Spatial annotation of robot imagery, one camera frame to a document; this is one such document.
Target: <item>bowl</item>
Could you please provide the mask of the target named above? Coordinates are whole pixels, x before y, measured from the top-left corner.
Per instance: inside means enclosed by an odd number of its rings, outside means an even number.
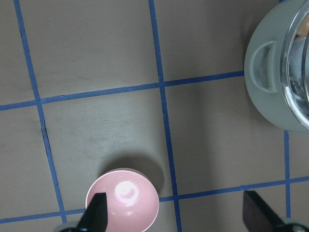
[[[114,169],[99,177],[87,193],[86,208],[98,192],[105,192],[107,197],[106,232],[144,232],[158,215],[155,187],[134,169]]]

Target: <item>blue tape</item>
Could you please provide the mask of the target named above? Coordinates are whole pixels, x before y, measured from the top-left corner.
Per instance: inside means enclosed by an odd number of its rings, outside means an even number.
[[[183,199],[205,197],[205,196],[222,194],[222,193],[246,191],[250,189],[259,189],[259,188],[265,188],[265,187],[271,187],[271,186],[285,185],[285,184],[286,184],[286,180],[279,180],[279,181],[265,182],[265,183],[252,184],[252,185],[242,185],[239,187],[222,188],[222,189],[210,190],[210,191],[205,191],[205,192],[183,194],[183,195],[179,195],[178,198],[180,200],[183,200]]]
[[[152,83],[152,84],[145,84],[145,85],[133,86],[133,87],[120,87],[120,88],[90,91],[90,92],[85,92],[85,93],[73,93],[73,94],[68,94],[68,95],[60,95],[60,96],[55,96],[55,97],[42,98],[41,103],[46,104],[46,103],[51,103],[51,102],[56,102],[56,101],[59,102],[59,101],[94,97],[94,96],[125,93],[125,92],[146,90],[146,89],[152,89],[152,88],[158,88],[158,87],[159,87],[159,83]]]
[[[161,49],[160,49],[160,39],[159,39],[159,32],[158,32],[158,25],[156,21],[155,15],[155,2],[154,0],[149,0],[149,10],[150,10],[150,19],[151,25],[153,29],[153,38],[154,38],[154,51],[155,51],[155,59],[156,59],[156,67],[159,77],[159,82],[164,82],[163,77],[163,67],[162,67],[162,58],[161,58]]]
[[[35,101],[24,101],[24,102],[18,102],[18,103],[12,103],[7,105],[0,105],[0,111],[2,110],[12,110],[17,108],[23,108],[28,106],[35,106]]]
[[[198,83],[198,82],[204,82],[204,81],[214,81],[214,80],[227,79],[231,77],[240,77],[243,75],[244,75],[243,71],[237,71],[237,72],[231,72],[231,73],[227,72],[227,73],[221,73],[221,74],[216,74],[216,75],[208,75],[208,76],[193,77],[193,78],[187,78],[187,79],[181,79],[181,80],[166,81],[164,85],[166,87],[186,85],[186,84],[192,84],[192,83]]]
[[[285,166],[285,179],[290,179],[290,141],[289,132],[284,131],[284,166]],[[285,185],[285,208],[286,217],[291,217],[291,187],[290,183]]]
[[[23,49],[24,49],[24,53],[25,53],[27,69],[28,69],[28,73],[29,73],[31,86],[32,86],[35,102],[36,102],[36,105],[37,105],[39,117],[40,117],[43,140],[44,140],[44,144],[45,144],[45,149],[46,149],[46,154],[47,154],[47,159],[48,159],[48,164],[49,164],[52,180],[53,180],[54,187],[55,187],[55,192],[56,192],[57,202],[58,202],[58,206],[59,206],[59,210],[60,210],[60,214],[61,214],[61,219],[62,219],[63,223],[66,223],[67,219],[66,219],[66,216],[64,215],[63,201],[62,201],[62,198],[61,198],[61,193],[60,193],[60,188],[59,188],[59,184],[58,184],[55,164],[54,164],[54,161],[53,161],[53,156],[52,156],[52,152],[51,152],[51,149],[50,149],[50,144],[49,144],[49,140],[48,140],[48,136],[47,136],[47,132],[46,132],[46,128],[45,128],[45,117],[44,117],[43,107],[42,107],[40,95],[39,95],[39,92],[38,92],[37,82],[36,82],[35,75],[34,75],[34,70],[33,70],[32,60],[31,60],[31,56],[30,56],[30,50],[29,50],[29,45],[28,45],[28,41],[27,41],[27,35],[26,35],[23,16],[22,16],[21,9],[20,9],[19,0],[14,0],[14,5],[15,5],[15,11],[16,11],[19,31],[20,31],[20,34],[21,34]]]
[[[204,191],[204,192],[183,194],[179,196],[161,197],[159,200],[160,202],[170,202],[170,201],[175,201],[175,200],[205,197],[205,196],[210,196],[210,195],[224,194],[224,193],[237,192],[237,191],[245,191],[245,190],[250,190],[250,189],[259,189],[259,188],[265,188],[265,187],[286,185],[287,183],[292,184],[292,183],[300,183],[300,182],[307,182],[307,181],[309,181],[309,176],[303,176],[303,177],[293,178],[289,180],[279,180],[279,181],[258,183],[258,184],[252,184],[252,185],[243,185],[243,186],[231,187],[231,188],[222,188],[222,189],[216,189],[216,190],[210,190],[210,191]],[[0,219],[0,224],[16,222],[16,221],[40,219],[40,218],[59,217],[63,214],[65,215],[83,214],[84,212],[85,212],[85,209],[75,209],[75,210],[67,210],[67,211],[64,211],[63,213],[54,212],[54,213],[47,213],[47,214],[22,216],[22,217],[16,217],[16,218],[15,217],[4,218],[4,219]]]
[[[160,39],[159,39],[158,26],[157,26],[156,15],[155,15],[155,6],[154,6],[155,2],[154,0],[149,0],[148,2],[149,2],[151,25],[152,25],[152,30],[153,30],[154,45],[155,45],[154,51],[155,51],[156,66],[157,66],[158,79],[159,79],[159,85],[160,85],[160,96],[161,96],[161,104],[162,104],[164,129],[165,129],[165,138],[166,138],[168,157],[169,157],[170,178],[171,178],[171,183],[172,183],[173,197],[177,197],[178,191],[177,191],[172,143],[171,143],[171,137],[170,137],[170,129],[169,129],[169,115],[168,115],[168,107],[167,107],[166,95],[165,95],[165,83],[164,83],[164,76],[163,76]],[[182,232],[183,230],[182,230],[181,215],[180,215],[178,199],[174,199],[174,208],[175,208],[177,231]]]
[[[66,215],[73,215],[73,214],[83,214],[86,209],[73,209],[65,211]]]
[[[170,201],[173,201],[175,199],[174,196],[170,196],[170,197],[160,197],[159,198],[159,201],[160,202],[170,202]]]
[[[27,221],[27,220],[34,220],[34,219],[42,219],[42,218],[52,218],[52,217],[59,217],[59,216],[61,216],[60,212],[47,213],[47,214],[37,214],[37,215],[29,215],[29,216],[22,216],[22,217],[12,217],[12,218],[0,219],[0,224],[10,223],[10,222],[17,222],[17,221]]]
[[[289,179],[288,183],[293,184],[293,183],[299,183],[299,182],[305,182],[305,181],[309,181],[309,176],[303,176],[303,177]]]

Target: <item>pot handle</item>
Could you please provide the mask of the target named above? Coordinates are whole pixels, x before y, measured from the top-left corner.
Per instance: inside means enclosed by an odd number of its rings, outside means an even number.
[[[269,41],[261,46],[259,46],[252,54],[251,58],[249,59],[249,78],[254,83],[254,85],[261,91],[266,93],[277,93],[275,84],[274,84],[274,61],[275,61],[275,47],[276,47],[277,41]],[[257,56],[260,52],[265,50],[266,48],[269,49],[266,56]],[[260,67],[260,69],[265,69],[266,76],[263,78],[264,83],[261,81],[257,81],[257,75],[254,72],[255,70],[255,64],[257,63],[257,59],[259,60],[259,64],[262,63],[262,59],[266,58],[266,65],[264,67]]]

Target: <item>beige floor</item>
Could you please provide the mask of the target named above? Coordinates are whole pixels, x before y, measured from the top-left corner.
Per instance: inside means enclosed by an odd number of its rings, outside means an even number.
[[[242,72],[278,0],[18,3],[0,3],[0,231],[78,221],[90,185],[117,167],[159,193],[148,231],[245,232],[244,189],[309,224],[309,137],[266,121]]]

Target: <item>bowl rim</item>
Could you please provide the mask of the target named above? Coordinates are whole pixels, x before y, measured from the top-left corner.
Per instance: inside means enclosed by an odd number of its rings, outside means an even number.
[[[146,177],[143,173],[135,170],[135,169],[132,169],[132,168],[116,168],[116,169],[112,169],[106,173],[104,173],[103,175],[101,175],[99,178],[97,178],[95,180],[95,182],[93,182],[93,184],[90,186],[88,192],[87,192],[87,195],[86,195],[86,200],[85,200],[85,206],[87,208],[87,201],[88,201],[88,196],[89,196],[89,193],[90,193],[90,190],[92,189],[92,187],[99,181],[101,180],[102,178],[104,178],[105,176],[107,175],[110,175],[110,174],[113,174],[113,173],[118,173],[118,172],[124,172],[124,173],[133,173],[133,174],[136,174],[136,175],[139,175],[140,177],[144,178],[155,190],[155,193],[156,193],[156,196],[157,196],[157,208],[156,208],[156,213],[155,213],[155,217],[154,219],[152,220],[152,222],[147,226],[147,228],[143,231],[140,231],[140,232],[145,232],[146,230],[148,230],[152,225],[153,223],[155,222],[158,214],[159,214],[159,207],[160,207],[160,199],[159,199],[159,195],[158,195],[158,192],[157,190],[155,189],[153,183],[150,181],[150,179],[148,177]]]

